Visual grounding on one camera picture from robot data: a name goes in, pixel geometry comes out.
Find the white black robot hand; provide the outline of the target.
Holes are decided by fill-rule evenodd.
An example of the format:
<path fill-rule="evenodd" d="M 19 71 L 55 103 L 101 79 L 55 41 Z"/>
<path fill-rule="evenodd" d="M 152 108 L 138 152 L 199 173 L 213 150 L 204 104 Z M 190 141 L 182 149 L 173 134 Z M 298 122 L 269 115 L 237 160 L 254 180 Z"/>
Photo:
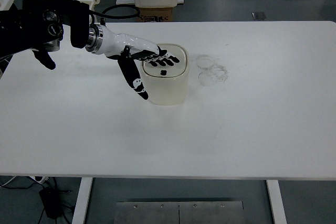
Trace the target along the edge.
<path fill-rule="evenodd" d="M 106 26 L 91 24 L 86 50 L 92 54 L 104 54 L 107 57 L 119 56 L 118 65 L 127 84 L 143 99 L 149 98 L 144 89 L 140 73 L 134 59 L 156 58 L 161 54 L 159 46 L 151 41 L 127 34 L 115 34 Z M 158 57 L 147 63 L 153 67 L 173 66 L 180 60 L 175 56 Z"/>

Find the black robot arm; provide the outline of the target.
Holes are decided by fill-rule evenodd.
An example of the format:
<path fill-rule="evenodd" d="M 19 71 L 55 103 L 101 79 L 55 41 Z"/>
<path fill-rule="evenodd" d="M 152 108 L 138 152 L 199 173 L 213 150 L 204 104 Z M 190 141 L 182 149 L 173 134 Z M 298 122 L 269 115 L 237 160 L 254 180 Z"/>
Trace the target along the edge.
<path fill-rule="evenodd" d="M 30 49 L 43 66 L 55 69 L 49 53 L 59 50 L 66 24 L 73 47 L 116 60 L 128 85 L 148 99 L 135 61 L 166 67 L 178 64 L 179 58 L 151 41 L 115 34 L 96 24 L 94 15 L 88 4 L 78 0 L 23 0 L 22 9 L 1 11 L 1 59 Z"/>

